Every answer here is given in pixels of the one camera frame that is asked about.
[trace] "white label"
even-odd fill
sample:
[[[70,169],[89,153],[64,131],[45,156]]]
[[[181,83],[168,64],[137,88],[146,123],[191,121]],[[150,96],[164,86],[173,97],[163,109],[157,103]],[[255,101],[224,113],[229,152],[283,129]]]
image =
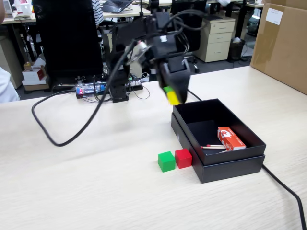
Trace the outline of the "white label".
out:
[[[167,42],[167,36],[160,36],[161,42]]]
[[[274,23],[276,25],[279,25],[280,21],[282,20],[282,16],[283,16],[282,11],[278,11],[278,10],[269,8],[268,14],[265,20],[268,22]]]

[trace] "table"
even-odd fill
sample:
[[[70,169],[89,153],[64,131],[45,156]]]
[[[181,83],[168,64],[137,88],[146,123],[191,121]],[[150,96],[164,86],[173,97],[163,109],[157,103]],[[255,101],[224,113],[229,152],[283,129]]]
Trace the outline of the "table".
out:
[[[123,17],[135,17],[135,16],[139,16],[139,12],[141,10],[140,6],[138,5],[130,5],[129,8],[132,9],[131,10],[123,10],[120,13],[104,13],[104,18],[123,18]],[[150,15],[150,11],[147,9],[142,8],[142,11],[144,12],[144,16],[148,16]],[[5,19],[4,22],[2,24],[12,24],[12,23],[33,23],[36,22],[36,18],[35,15],[32,14],[31,15],[31,20],[14,20],[13,18],[11,19]]]
[[[236,2],[236,4],[237,5],[242,5],[242,2]],[[240,12],[239,12],[238,23],[236,25],[236,35],[235,35],[235,37],[241,37],[241,33],[242,33],[242,29],[243,29],[243,24],[244,24],[244,18],[245,18],[245,15],[247,13],[247,10],[252,10],[254,8],[261,9],[260,10],[260,16],[259,16],[259,21],[258,21],[258,25],[257,25],[257,29],[256,29],[256,33],[254,35],[254,36],[257,36],[263,7],[264,7],[264,4],[262,4],[262,3],[259,3],[257,5],[251,4],[251,3],[247,3],[245,6],[241,7]]]
[[[226,17],[231,17],[231,11],[232,11],[232,7],[233,7],[233,3],[237,2],[237,1],[242,1],[242,0],[231,0],[230,4],[227,5],[226,14],[225,14]],[[149,0],[142,0],[142,3],[149,4]],[[218,3],[218,1],[216,1],[216,0],[208,0],[207,1],[207,4],[211,4],[210,14],[214,14],[214,4],[217,4],[217,3]],[[159,6],[162,9],[170,9],[171,5],[172,5],[172,0],[159,0]]]
[[[127,102],[104,104],[63,148],[32,117],[39,99],[1,104],[1,228],[301,229],[296,200],[264,170],[207,184],[192,167],[162,173],[157,154],[181,146],[158,82],[145,86],[149,99],[131,93]],[[194,75],[189,88],[203,100],[219,98],[267,144],[265,165],[306,209],[307,96],[252,67]],[[52,137],[65,141],[95,105],[66,94],[36,112]]]
[[[104,18],[121,18],[121,17],[135,17],[135,16],[139,16],[139,12],[141,11],[140,6],[138,5],[130,5],[129,8],[131,8],[132,10],[126,9],[123,10],[121,13],[104,13]],[[143,9],[142,11],[144,13],[144,16],[148,16],[150,15],[150,11]],[[17,38],[14,32],[14,26],[13,24],[18,23],[18,26],[20,27],[20,30],[23,34],[24,37],[27,37],[27,31],[25,30],[25,27],[22,25],[35,25],[36,24],[36,18],[35,18],[35,14],[31,15],[31,19],[30,20],[14,20],[13,18],[11,19],[5,19],[4,22],[2,24],[6,25],[10,34],[10,38],[14,44],[15,50],[16,50],[16,54],[17,57],[19,59],[19,62],[21,63],[21,66],[23,68],[23,64],[25,63],[24,58],[20,52],[19,46],[18,46],[18,42],[17,42]],[[32,47],[29,41],[25,40],[26,45],[28,47],[29,50],[29,55],[32,61],[35,61],[35,56],[32,52]]]

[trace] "office chair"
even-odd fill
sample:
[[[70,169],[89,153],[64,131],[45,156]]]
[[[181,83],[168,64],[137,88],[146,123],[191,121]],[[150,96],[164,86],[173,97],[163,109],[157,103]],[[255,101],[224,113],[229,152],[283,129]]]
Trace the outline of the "office chair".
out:
[[[171,13],[175,15],[176,13],[187,10],[195,9],[205,11],[207,0],[172,0],[172,9]],[[193,15],[182,15],[182,20],[185,25],[191,27],[201,27],[202,18]],[[196,65],[197,59],[193,56],[192,52],[200,48],[201,45],[201,32],[200,31],[191,31],[184,29],[182,36],[178,36],[176,39],[176,44],[179,52],[185,52],[185,40],[189,43],[189,50],[186,60],[194,65],[195,73],[199,73],[199,69]]]
[[[103,63],[91,0],[33,0],[51,79],[75,83],[101,75]]]
[[[102,21],[100,24],[99,24],[99,27],[98,27],[98,31],[100,32],[100,38],[99,38],[99,41],[100,41],[100,46],[101,46],[101,50],[102,50],[102,57],[103,57],[103,61],[106,60],[106,54],[109,54],[110,53],[110,48],[109,48],[109,44],[103,44],[103,31],[104,30],[112,30],[112,28],[117,24],[117,22],[113,22],[113,21],[107,21],[107,20],[104,20]]]

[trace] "black box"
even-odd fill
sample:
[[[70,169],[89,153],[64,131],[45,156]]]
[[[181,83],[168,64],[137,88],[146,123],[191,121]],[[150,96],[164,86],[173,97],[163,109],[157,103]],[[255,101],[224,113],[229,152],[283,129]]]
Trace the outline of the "black box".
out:
[[[247,148],[202,149],[207,144],[221,145],[218,127],[230,127]],[[257,173],[262,167],[266,144],[218,99],[175,106],[172,128],[182,147],[189,149],[202,183]]]

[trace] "drawer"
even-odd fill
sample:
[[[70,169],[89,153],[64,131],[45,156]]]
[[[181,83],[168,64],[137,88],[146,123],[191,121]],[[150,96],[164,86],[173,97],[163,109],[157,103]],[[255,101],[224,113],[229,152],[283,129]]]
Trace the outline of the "drawer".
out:
[[[228,57],[230,42],[208,44],[206,62],[226,60]]]
[[[229,42],[231,36],[232,33],[210,34],[208,36],[208,43]]]
[[[210,34],[220,34],[233,32],[235,28],[235,22],[226,22],[226,23],[211,23],[210,24]]]

